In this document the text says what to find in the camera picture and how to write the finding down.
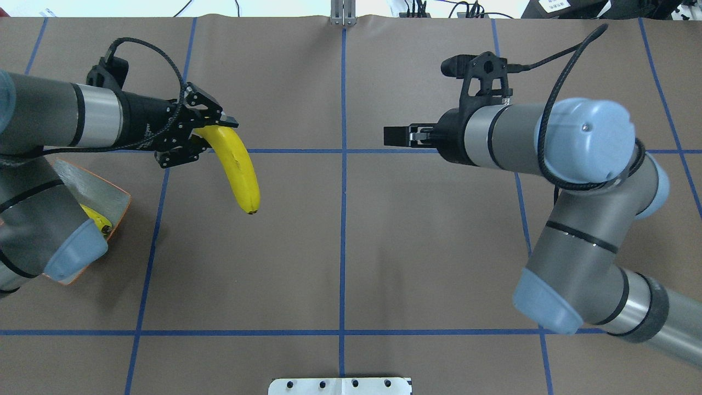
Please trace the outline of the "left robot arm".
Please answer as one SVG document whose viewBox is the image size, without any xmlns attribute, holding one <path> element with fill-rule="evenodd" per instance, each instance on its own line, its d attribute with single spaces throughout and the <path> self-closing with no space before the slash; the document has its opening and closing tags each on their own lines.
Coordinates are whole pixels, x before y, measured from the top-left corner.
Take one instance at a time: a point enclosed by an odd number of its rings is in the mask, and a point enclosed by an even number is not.
<svg viewBox="0 0 702 395">
<path fill-rule="evenodd" d="M 2 297 L 40 275 L 72 280 L 108 250 L 43 148 L 153 151 L 173 167 L 211 147 L 198 128 L 238 127 L 193 83 L 164 100 L 125 92 L 125 79 L 105 66 L 85 83 L 2 70 Z"/>
</svg>

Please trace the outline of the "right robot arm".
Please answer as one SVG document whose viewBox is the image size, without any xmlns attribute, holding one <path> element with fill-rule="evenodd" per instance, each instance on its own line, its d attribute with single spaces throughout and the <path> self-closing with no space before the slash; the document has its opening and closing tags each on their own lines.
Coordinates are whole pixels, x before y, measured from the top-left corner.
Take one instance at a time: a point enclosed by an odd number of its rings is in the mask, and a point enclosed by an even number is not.
<svg viewBox="0 0 702 395">
<path fill-rule="evenodd" d="M 464 121 L 451 109 L 436 123 L 384 127 L 383 143 L 540 175 L 537 134 L 545 107 L 487 105 Z M 635 146 L 629 112 L 609 100 L 557 101 L 545 141 L 547 170 L 566 182 L 604 187 L 562 190 L 512 295 L 514 307 L 558 334 L 597 325 L 700 367 L 700 302 L 615 263 L 632 223 L 660 209 L 670 191 L 662 166 Z"/>
</svg>

